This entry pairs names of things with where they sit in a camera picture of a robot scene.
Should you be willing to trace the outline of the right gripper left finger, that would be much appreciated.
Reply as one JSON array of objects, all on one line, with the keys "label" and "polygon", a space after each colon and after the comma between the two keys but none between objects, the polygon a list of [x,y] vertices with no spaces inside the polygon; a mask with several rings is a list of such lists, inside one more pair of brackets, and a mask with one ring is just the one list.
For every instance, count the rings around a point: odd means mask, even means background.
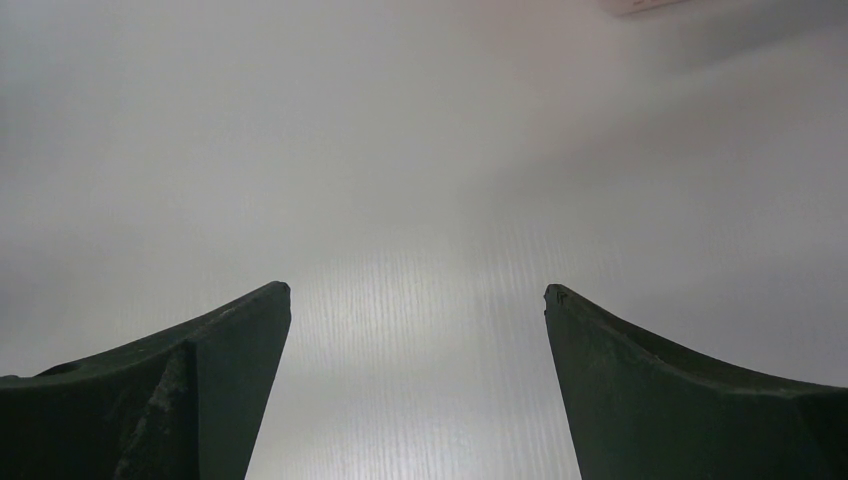
[{"label": "right gripper left finger", "polygon": [[242,479],[291,324],[274,281],[198,318],[1,380],[5,479]]}]

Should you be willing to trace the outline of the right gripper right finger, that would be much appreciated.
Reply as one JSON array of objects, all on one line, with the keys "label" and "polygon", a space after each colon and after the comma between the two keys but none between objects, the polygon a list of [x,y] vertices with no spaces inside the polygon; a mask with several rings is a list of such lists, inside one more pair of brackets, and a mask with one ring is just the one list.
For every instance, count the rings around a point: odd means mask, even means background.
[{"label": "right gripper right finger", "polygon": [[585,479],[843,479],[847,391],[768,375],[546,289],[545,321]]}]

